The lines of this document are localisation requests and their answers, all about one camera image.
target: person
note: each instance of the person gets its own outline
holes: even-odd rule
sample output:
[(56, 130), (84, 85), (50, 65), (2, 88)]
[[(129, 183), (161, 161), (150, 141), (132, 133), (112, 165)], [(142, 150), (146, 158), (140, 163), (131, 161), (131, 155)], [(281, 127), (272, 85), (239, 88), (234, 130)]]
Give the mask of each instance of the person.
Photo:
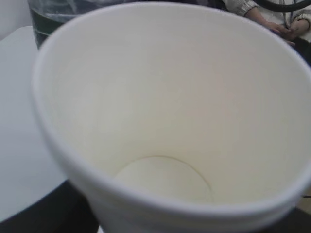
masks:
[[(293, 4), (296, 0), (270, 0)], [(223, 0), (228, 11), (246, 17), (281, 36), (305, 57), (311, 40), (311, 5), (294, 12), (272, 12), (252, 0)]]

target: white sweater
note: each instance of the white sweater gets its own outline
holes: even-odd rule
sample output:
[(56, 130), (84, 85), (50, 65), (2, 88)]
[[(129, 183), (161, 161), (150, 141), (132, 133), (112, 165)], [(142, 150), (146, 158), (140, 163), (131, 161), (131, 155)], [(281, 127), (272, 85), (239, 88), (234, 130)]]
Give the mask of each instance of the white sweater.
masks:
[[(287, 24), (290, 25), (295, 19), (306, 19), (311, 25), (311, 5), (306, 8), (294, 11), (294, 12), (272, 12), (265, 8), (258, 6), (252, 0), (223, 0), (228, 11), (244, 16), (250, 9), (258, 7), (262, 16), (269, 22), (274, 22), (277, 24)], [(269, 0), (277, 4), (292, 4), (294, 0)], [(311, 40), (311, 27), (309, 31), (303, 35), (301, 38), (306, 40)]]

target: sleeve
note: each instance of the sleeve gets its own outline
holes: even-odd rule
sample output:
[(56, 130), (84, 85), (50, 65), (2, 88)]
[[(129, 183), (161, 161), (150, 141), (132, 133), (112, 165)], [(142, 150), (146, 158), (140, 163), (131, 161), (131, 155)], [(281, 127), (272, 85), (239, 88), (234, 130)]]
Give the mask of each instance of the sleeve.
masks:
[(311, 26), (311, 5), (305, 7), (302, 10), (295, 11), (293, 13), (293, 21), (294, 20), (301, 20), (305, 19), (309, 22), (309, 25)]
[(229, 12), (244, 16), (249, 10), (258, 5), (252, 0), (223, 0)]

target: water bottle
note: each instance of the water bottle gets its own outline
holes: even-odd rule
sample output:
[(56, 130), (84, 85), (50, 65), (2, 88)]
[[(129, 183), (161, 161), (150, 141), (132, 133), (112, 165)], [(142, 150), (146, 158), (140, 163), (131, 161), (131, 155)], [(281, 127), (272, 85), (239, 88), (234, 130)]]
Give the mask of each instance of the water bottle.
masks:
[(38, 48), (62, 24), (101, 7), (135, 0), (28, 0)]

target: cup bottom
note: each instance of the cup bottom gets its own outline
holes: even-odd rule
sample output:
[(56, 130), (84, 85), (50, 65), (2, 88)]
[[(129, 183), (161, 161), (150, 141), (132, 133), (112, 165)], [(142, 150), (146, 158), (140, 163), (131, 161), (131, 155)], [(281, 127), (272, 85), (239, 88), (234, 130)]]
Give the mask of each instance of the cup bottom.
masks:
[(213, 202), (210, 186), (193, 167), (165, 156), (135, 160), (124, 167), (115, 179), (149, 195), (186, 202)]

